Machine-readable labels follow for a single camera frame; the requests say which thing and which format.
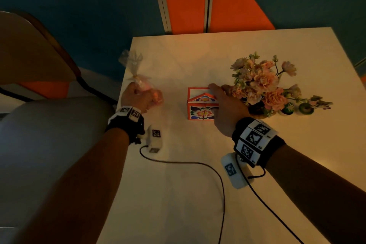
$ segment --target house-shaped box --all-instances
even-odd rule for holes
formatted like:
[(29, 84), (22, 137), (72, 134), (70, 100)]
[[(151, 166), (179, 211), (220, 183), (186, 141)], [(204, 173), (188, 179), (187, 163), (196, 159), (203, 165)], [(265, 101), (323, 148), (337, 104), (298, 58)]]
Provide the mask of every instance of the house-shaped box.
[(218, 108), (218, 103), (209, 88), (188, 88), (187, 111), (189, 120), (214, 120), (213, 108)]

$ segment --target clear plastic wrapper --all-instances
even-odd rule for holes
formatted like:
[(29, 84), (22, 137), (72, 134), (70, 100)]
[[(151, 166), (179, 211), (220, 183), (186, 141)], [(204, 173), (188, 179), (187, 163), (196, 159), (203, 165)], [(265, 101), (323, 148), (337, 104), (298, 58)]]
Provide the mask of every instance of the clear plastic wrapper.
[(153, 103), (149, 106), (149, 108), (151, 108), (153, 106), (160, 105), (161, 103), (163, 103), (164, 100), (162, 97), (162, 92), (156, 89), (149, 81), (149, 79), (151, 78), (145, 75), (138, 74), (138, 69), (142, 62), (142, 59), (142, 54), (137, 56), (135, 50), (124, 50), (118, 61), (132, 73), (132, 78), (130, 80), (134, 81), (138, 85), (138, 88), (141, 92), (151, 90), (153, 94)]

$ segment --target forearm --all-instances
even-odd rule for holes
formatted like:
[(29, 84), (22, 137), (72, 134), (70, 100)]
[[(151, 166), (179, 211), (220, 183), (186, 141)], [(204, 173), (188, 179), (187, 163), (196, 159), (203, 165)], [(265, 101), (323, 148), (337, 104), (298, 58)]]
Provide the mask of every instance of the forearm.
[(287, 145), (272, 155), (266, 169), (328, 241), (365, 241), (364, 191)]
[(55, 184), (16, 243), (95, 243), (121, 180), (129, 139), (113, 128)]

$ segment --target small potted plant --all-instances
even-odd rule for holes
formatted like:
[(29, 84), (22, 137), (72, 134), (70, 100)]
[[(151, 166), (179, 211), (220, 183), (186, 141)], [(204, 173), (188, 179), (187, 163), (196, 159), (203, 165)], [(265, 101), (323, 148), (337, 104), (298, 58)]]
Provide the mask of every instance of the small potted plant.
[(259, 58), (257, 52), (254, 52), (248, 57), (237, 59), (231, 65), (235, 73), (232, 75), (234, 85), (230, 92), (248, 106), (252, 117), (267, 118), (277, 112), (288, 116), (294, 112), (294, 103), (299, 103), (299, 112), (304, 115), (312, 114), (315, 108), (330, 109), (333, 103), (324, 102), (319, 96), (313, 96), (310, 99), (302, 98), (297, 84), (288, 89), (278, 87), (283, 73), (291, 77), (296, 75), (297, 69), (289, 61), (283, 62), (282, 70), (279, 71), (276, 55), (271, 61), (264, 60), (257, 63), (256, 60)]

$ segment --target gray chair seat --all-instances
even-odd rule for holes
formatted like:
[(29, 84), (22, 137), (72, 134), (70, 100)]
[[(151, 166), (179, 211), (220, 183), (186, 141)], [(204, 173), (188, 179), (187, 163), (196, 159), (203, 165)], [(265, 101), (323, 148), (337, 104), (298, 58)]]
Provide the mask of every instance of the gray chair seat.
[(114, 113), (96, 97), (38, 100), (0, 121), (0, 227), (21, 227)]

